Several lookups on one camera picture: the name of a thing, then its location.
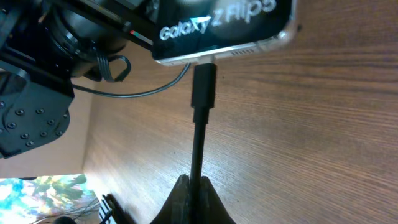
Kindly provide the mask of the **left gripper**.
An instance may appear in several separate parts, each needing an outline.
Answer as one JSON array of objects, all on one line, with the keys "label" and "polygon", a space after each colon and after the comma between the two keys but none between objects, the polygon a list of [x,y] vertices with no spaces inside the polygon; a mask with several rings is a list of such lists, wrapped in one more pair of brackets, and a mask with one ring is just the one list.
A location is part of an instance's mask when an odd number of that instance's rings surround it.
[{"label": "left gripper", "polygon": [[20,90],[25,67],[63,82],[85,77],[119,83],[132,65],[129,42],[151,49],[158,1],[1,1],[1,89]]}]

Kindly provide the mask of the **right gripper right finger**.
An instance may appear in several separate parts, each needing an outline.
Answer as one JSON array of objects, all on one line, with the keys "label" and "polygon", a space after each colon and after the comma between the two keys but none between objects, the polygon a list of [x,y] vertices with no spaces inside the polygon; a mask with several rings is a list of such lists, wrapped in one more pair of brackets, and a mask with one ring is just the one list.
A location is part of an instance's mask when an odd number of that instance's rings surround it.
[{"label": "right gripper right finger", "polygon": [[201,177],[198,206],[198,222],[201,224],[235,224],[224,207],[210,179]]}]

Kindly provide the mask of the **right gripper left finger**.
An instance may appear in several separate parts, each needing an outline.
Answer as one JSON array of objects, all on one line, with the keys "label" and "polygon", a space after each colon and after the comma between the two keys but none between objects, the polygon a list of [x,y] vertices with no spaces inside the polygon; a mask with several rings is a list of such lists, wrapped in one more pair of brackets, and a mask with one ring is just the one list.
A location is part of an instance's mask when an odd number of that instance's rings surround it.
[{"label": "right gripper left finger", "polygon": [[190,223],[189,176],[182,174],[176,181],[164,205],[150,224]]}]

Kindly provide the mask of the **black Galaxy flip phone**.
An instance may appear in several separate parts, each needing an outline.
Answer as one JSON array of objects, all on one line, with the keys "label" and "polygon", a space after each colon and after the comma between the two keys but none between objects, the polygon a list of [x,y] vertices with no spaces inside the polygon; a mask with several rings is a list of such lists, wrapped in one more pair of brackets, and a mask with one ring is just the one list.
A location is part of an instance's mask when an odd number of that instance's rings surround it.
[{"label": "black Galaxy flip phone", "polygon": [[166,66],[265,53],[297,31],[297,0],[161,1],[153,59]]}]

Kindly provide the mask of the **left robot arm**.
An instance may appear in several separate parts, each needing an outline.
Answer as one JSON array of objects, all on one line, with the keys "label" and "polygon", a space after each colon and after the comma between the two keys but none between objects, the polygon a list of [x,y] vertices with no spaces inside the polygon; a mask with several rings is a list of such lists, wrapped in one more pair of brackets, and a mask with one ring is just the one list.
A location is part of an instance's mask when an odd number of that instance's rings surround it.
[{"label": "left robot arm", "polygon": [[61,137],[70,123],[74,78],[123,81],[133,42],[152,47],[158,1],[1,0],[1,157]]}]

